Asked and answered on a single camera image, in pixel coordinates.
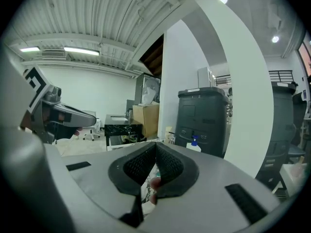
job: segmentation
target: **air vent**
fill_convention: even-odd
[[[66,52],[62,50],[45,50],[41,53],[43,59],[66,59]]]

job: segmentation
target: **white pillar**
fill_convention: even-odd
[[[195,0],[224,48],[234,93],[225,160],[252,177],[262,165],[273,125],[273,94],[266,62],[241,19],[219,0]]]

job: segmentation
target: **ceiling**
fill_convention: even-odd
[[[304,27],[286,0],[228,0],[226,5],[247,26],[263,56],[284,57],[292,43],[295,44],[292,50],[300,46]],[[183,21],[198,41],[210,66],[226,62],[216,31],[201,9],[188,14]],[[272,43],[275,35],[280,40]]]
[[[227,5],[252,32],[264,55],[281,55],[293,31],[294,13],[276,7],[283,21],[278,30],[282,37],[272,45],[276,29],[268,23],[271,3],[275,1],[228,0]],[[210,66],[225,62],[214,28],[193,0],[26,0],[8,27],[4,43],[26,67],[91,68],[134,78],[141,72],[150,73],[141,57],[182,18]],[[41,50],[80,47],[98,50],[100,56],[69,53],[65,59],[57,59],[43,58],[41,52],[20,51],[33,46]]]

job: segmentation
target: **balcony railing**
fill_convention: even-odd
[[[284,82],[291,83],[294,81],[293,71],[291,70],[282,70],[282,71],[269,71],[270,79],[274,82]],[[231,77],[230,75],[223,75],[216,77],[216,86],[222,85],[231,85]]]

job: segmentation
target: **bottle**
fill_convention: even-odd
[[[201,152],[201,148],[198,146],[198,142],[196,141],[196,139],[198,139],[198,138],[199,137],[197,135],[194,135],[193,136],[193,141],[192,142],[188,142],[186,148],[188,148],[190,150]]]

